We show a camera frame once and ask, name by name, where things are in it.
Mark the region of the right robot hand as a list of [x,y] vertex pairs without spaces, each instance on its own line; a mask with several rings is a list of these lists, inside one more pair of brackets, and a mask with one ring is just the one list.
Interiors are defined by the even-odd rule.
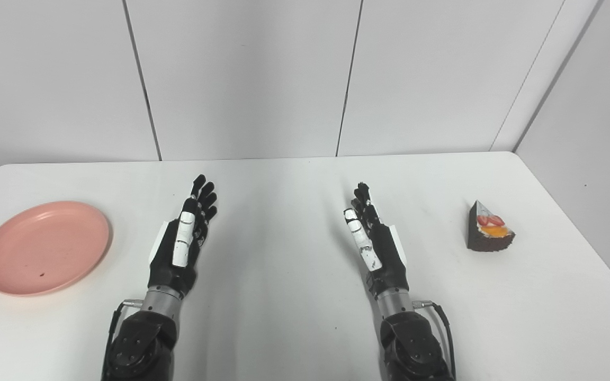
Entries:
[[391,227],[382,223],[366,183],[358,183],[351,207],[344,210],[343,215],[368,270],[366,286],[369,292],[379,297],[388,290],[410,290],[399,246]]

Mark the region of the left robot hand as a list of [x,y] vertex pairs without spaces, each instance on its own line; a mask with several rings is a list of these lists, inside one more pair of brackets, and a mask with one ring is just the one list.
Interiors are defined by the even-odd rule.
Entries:
[[200,174],[189,197],[173,220],[164,224],[154,258],[150,262],[148,287],[171,289],[185,297],[196,282],[196,263],[208,238],[210,221],[216,216],[214,183]]

